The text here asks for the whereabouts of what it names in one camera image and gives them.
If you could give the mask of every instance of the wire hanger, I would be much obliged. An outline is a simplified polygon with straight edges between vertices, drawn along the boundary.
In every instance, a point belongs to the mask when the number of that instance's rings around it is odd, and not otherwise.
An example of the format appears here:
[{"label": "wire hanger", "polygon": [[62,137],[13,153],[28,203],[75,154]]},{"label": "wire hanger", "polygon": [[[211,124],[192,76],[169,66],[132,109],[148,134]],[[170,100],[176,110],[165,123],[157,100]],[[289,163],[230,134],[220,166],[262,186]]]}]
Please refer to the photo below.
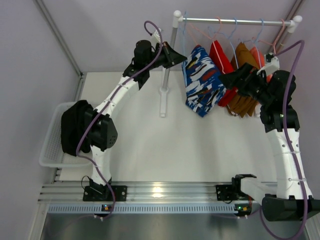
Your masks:
[{"label": "wire hanger", "polygon": [[[217,48],[216,48],[216,45],[215,45],[215,42],[214,42],[214,39],[216,38],[217,34],[219,33],[219,31],[220,31],[221,28],[222,28],[222,22],[221,22],[220,17],[216,17],[216,18],[217,18],[217,19],[219,20],[219,22],[220,22],[220,27],[219,27],[218,31],[215,33],[215,35],[214,35],[213,37],[210,37],[208,34],[204,33],[203,31],[201,31],[200,29],[198,29],[196,26],[194,26],[194,25],[191,24],[191,23],[189,23],[188,25],[212,41],[212,44],[213,44],[213,46],[214,46],[214,50],[215,50],[215,52],[216,52],[216,54],[217,54],[217,56],[218,56],[218,59],[219,59],[219,62],[220,62],[220,64],[221,64],[221,66],[222,66],[222,73],[223,73],[223,74],[226,74],[226,73],[225,73],[225,69],[224,69],[224,65],[222,64],[222,61],[221,61],[221,59],[220,59],[220,56],[219,56],[219,54],[218,54],[218,51],[217,51]],[[192,34],[190,34],[190,32],[189,32],[189,35],[193,38],[193,41],[195,41],[194,36],[193,36]]]},{"label": "wire hanger", "polygon": [[[188,15],[187,11],[184,12],[184,15],[187,18],[187,15]],[[184,22],[183,29],[180,29],[181,33],[182,33],[182,38],[181,38],[182,52],[183,52],[184,56],[186,55],[186,26],[187,26],[187,21]],[[184,79],[185,86],[187,86],[187,73],[186,73],[186,62],[187,61],[188,60],[182,62],[182,71],[183,71],[183,79]]]},{"label": "wire hanger", "polygon": [[247,43],[247,42],[252,42],[253,43],[253,47],[256,49],[257,51],[257,55],[258,55],[258,60],[259,60],[259,67],[262,68],[262,65],[261,65],[261,59],[260,59],[260,54],[259,54],[259,50],[257,48],[257,43],[259,42],[259,38],[260,38],[260,35],[262,33],[262,31],[264,30],[264,25],[265,25],[265,22],[262,18],[260,18],[261,20],[261,23],[262,23],[262,27],[261,27],[261,30],[259,31],[259,33],[257,34],[256,37],[253,37],[252,39],[250,40],[246,40],[244,41],[243,43]]},{"label": "wire hanger", "polygon": [[[232,36],[234,35],[235,31],[236,31],[237,28],[238,28],[238,20],[237,20],[235,17],[234,17],[233,19],[234,19],[234,21],[235,21],[235,28],[234,28],[234,30],[231,32],[231,34],[230,34],[229,36],[227,36],[227,35],[226,35],[225,33],[223,33],[223,32],[219,32],[220,28],[219,28],[219,30],[216,32],[213,27],[208,26],[208,30],[212,30],[213,33],[215,33],[214,36],[216,36],[217,34],[221,34],[221,35],[223,35],[226,39],[229,40],[229,43],[230,43],[230,45],[231,45],[231,47],[232,47],[232,50],[233,50],[233,55],[234,55],[234,58],[235,58],[236,67],[237,67],[237,69],[238,69],[238,68],[239,68],[239,64],[238,64],[238,59],[237,59],[237,55],[236,55],[236,50],[235,50],[234,45],[233,45],[232,42],[231,42],[231,38],[232,38]],[[214,46],[214,49],[215,49],[216,54],[218,55],[215,43],[213,43],[213,46]]]},{"label": "wire hanger", "polygon": [[273,43],[269,43],[269,42],[266,42],[266,41],[263,41],[263,40],[259,40],[258,42],[261,42],[261,43],[264,43],[264,44],[267,44],[269,46],[271,46],[273,48],[273,53],[276,54],[276,45],[279,41],[279,38],[281,36],[281,34],[284,32],[286,26],[285,26],[285,20],[283,20],[282,18],[280,19],[282,21],[282,28],[281,30],[279,31],[278,35],[276,36],[275,40],[273,41]]}]

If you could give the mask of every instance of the white rack stand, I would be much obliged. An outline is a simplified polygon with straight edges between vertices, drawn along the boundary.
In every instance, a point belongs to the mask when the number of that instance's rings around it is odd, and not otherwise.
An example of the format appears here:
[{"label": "white rack stand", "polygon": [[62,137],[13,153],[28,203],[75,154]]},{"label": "white rack stand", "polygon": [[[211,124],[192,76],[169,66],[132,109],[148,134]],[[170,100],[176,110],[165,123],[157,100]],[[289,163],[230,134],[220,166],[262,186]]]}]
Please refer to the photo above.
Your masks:
[{"label": "white rack stand", "polygon": [[[300,15],[295,16],[292,20],[284,21],[263,21],[264,26],[275,26],[281,27],[283,24],[287,27],[287,32],[293,34],[299,23],[301,23],[302,17]],[[181,11],[176,10],[173,13],[172,22],[172,34],[170,40],[170,46],[174,49],[175,42],[178,32],[179,23],[189,22],[189,23],[207,23],[207,24],[239,24],[239,25],[262,25],[260,20],[234,20],[234,19],[217,19],[217,18],[190,18],[182,16]],[[284,42],[280,43],[280,48],[285,45]],[[163,83],[160,88],[160,117],[165,118],[167,116],[167,101],[168,101],[168,80],[169,80],[170,68],[164,70]]]}]

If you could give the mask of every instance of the red garment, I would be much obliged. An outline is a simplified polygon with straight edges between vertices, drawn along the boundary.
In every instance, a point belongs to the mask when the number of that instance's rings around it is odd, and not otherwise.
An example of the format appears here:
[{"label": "red garment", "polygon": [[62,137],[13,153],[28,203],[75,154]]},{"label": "red garment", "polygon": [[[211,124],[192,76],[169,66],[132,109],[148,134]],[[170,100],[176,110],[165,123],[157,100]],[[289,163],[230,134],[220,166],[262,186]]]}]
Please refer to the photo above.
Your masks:
[{"label": "red garment", "polygon": [[[214,64],[218,67],[221,74],[229,74],[234,71],[234,68],[232,67],[232,65],[229,62],[227,56],[225,55],[220,43],[217,40],[215,40],[211,44],[209,56],[210,56],[211,60],[214,62]],[[237,90],[236,87],[234,87],[232,90],[227,89],[223,98],[221,98],[221,100],[218,102],[218,105],[221,107],[227,106],[228,103],[237,94],[236,90]]]}]

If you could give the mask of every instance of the white table surface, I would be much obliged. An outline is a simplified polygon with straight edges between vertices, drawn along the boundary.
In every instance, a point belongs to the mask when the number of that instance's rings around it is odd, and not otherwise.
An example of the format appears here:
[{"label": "white table surface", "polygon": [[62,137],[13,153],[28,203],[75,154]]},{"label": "white table surface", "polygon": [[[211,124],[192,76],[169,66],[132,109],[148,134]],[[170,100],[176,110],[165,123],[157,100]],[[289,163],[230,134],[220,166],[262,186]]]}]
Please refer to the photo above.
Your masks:
[{"label": "white table surface", "polygon": [[[122,72],[90,72],[81,99],[100,104]],[[259,118],[234,117],[215,106],[204,118],[185,105],[181,71],[169,76],[167,117],[159,117],[162,72],[150,78],[119,113],[118,140],[112,147],[113,181],[230,182],[236,174],[254,174],[276,182],[272,150]],[[64,168],[61,181],[91,176],[92,167]]]}]

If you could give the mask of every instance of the brown shirt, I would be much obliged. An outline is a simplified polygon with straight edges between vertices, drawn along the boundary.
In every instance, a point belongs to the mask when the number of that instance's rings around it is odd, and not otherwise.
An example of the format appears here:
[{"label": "brown shirt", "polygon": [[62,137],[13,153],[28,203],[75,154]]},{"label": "brown shirt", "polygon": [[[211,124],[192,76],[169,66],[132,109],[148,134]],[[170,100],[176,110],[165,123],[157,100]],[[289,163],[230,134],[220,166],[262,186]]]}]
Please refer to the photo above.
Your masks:
[{"label": "brown shirt", "polygon": [[[248,63],[257,69],[259,69],[259,66],[255,60],[255,58],[252,56],[250,51],[247,49],[246,45],[244,43],[239,43],[239,45],[235,49],[235,55],[236,59],[238,61],[239,68],[245,64]],[[231,65],[234,69],[237,69],[235,56],[233,56],[231,60]],[[256,105],[258,102],[254,100],[250,96],[240,96],[236,94],[236,96],[229,102],[227,108],[230,114],[232,112],[240,115],[242,118],[248,114],[250,117],[253,115]]]}]

